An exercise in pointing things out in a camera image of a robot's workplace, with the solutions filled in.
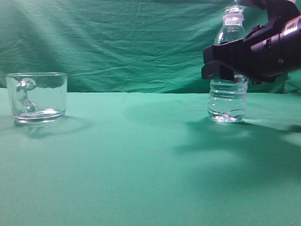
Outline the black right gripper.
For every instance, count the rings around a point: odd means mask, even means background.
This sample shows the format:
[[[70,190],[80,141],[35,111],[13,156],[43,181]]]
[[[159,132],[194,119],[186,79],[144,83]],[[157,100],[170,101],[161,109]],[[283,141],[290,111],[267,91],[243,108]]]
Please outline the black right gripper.
[[[235,73],[255,82],[274,82],[301,68],[301,12],[294,0],[244,0],[244,6],[266,10],[266,25],[244,39],[203,50],[204,80],[234,80]]]

